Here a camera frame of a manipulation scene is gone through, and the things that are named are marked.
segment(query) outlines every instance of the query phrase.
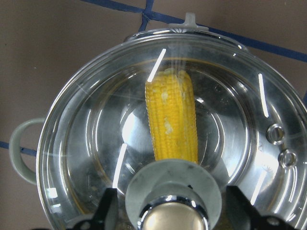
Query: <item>corn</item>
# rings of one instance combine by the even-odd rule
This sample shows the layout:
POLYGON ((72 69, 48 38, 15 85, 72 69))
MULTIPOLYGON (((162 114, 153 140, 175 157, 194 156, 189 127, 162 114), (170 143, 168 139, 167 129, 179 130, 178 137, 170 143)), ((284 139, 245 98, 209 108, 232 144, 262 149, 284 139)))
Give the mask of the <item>corn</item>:
POLYGON ((155 159, 198 162, 193 87, 190 76, 173 69, 145 84, 145 99, 155 159))

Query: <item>stainless steel pot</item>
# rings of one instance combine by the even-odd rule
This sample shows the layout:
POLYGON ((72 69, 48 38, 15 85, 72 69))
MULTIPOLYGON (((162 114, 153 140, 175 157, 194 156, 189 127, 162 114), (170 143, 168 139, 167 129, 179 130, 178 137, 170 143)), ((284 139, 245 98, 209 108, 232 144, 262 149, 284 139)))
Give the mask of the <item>stainless steel pot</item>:
POLYGON ((119 193, 117 229, 133 229, 125 194, 134 175, 155 161, 144 85, 162 50, 159 69, 183 69, 191 76, 199 165, 222 197, 235 184, 259 211, 305 229, 306 108, 286 79, 242 44, 190 26, 135 34, 82 67, 44 121, 36 178, 18 151, 29 124, 14 133, 12 162, 24 178, 37 181, 54 229, 95 212, 107 187, 119 193))

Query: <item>pot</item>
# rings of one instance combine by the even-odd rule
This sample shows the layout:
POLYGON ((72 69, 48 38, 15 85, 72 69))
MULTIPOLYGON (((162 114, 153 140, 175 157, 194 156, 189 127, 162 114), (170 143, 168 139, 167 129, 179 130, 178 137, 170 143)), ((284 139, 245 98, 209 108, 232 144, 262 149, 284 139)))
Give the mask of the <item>pot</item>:
MULTIPOLYGON (((155 74, 170 68, 191 78, 197 167, 205 170, 197 174, 213 181, 211 193, 221 194, 212 206, 222 212, 220 221, 211 228, 225 225, 229 185, 238 186, 259 212, 306 228, 307 111, 302 101, 283 76, 243 44, 192 27, 193 19, 186 24, 137 33, 96 57, 67 82, 45 119, 24 123, 12 135, 12 163, 23 178, 37 183, 54 229, 94 213, 109 187, 118 191, 116 229, 138 228, 125 197, 138 172, 156 161, 145 83, 153 69, 155 74), (21 160, 19 140, 37 122, 44 126, 35 173, 21 160)), ((201 191, 196 193, 191 196, 210 206, 201 191)), ((144 196, 140 206, 149 197, 144 196)))

